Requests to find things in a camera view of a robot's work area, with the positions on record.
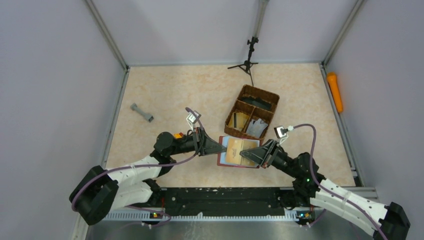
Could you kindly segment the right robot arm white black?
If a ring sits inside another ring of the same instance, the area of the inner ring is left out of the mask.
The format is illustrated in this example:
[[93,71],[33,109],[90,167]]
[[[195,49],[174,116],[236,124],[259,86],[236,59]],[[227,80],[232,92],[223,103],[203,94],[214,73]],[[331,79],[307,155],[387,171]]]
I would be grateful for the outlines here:
[[240,155],[262,168],[272,166],[294,178],[295,205],[323,208],[375,240],[404,240],[408,235],[411,223],[399,204],[375,202],[337,185],[318,173],[319,167],[308,152],[291,158],[275,140],[268,140]]

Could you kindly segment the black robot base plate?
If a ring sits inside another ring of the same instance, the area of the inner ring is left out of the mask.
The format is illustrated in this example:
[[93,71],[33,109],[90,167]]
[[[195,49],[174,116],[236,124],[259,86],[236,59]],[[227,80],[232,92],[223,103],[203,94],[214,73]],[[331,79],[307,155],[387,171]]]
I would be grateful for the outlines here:
[[282,216],[294,208],[310,208],[290,187],[169,187],[154,193],[138,207],[158,208],[172,217]]

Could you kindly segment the gold credit card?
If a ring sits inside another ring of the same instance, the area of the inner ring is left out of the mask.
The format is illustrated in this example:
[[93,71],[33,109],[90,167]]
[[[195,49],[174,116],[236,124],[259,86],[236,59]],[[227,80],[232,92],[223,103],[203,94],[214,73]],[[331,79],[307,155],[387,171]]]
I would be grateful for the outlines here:
[[259,165],[254,161],[243,157],[241,152],[257,148],[259,146],[260,142],[258,140],[229,137],[226,147],[227,151],[225,154],[225,163],[244,168],[256,168]]

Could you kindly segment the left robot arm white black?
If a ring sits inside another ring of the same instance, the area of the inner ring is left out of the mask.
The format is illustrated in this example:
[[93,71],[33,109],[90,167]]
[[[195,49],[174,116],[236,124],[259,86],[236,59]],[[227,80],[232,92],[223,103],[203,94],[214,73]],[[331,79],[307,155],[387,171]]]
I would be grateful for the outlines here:
[[92,226],[116,209],[141,203],[154,207],[161,198],[156,178],[197,156],[221,154],[226,150],[201,127],[180,137],[162,132],[153,151],[141,160],[110,169],[92,167],[70,194],[71,208]]

